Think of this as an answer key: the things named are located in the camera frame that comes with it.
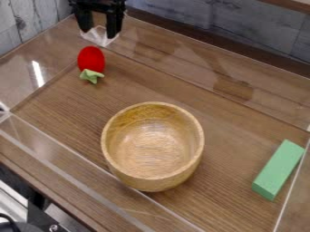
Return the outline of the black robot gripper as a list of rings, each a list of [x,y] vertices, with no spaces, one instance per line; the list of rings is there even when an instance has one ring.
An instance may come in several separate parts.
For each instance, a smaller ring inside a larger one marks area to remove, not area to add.
[[[92,12],[106,15],[106,37],[112,39],[122,28],[122,11],[125,0],[68,0],[69,6],[74,8],[74,17],[80,30],[86,33],[93,28]]]

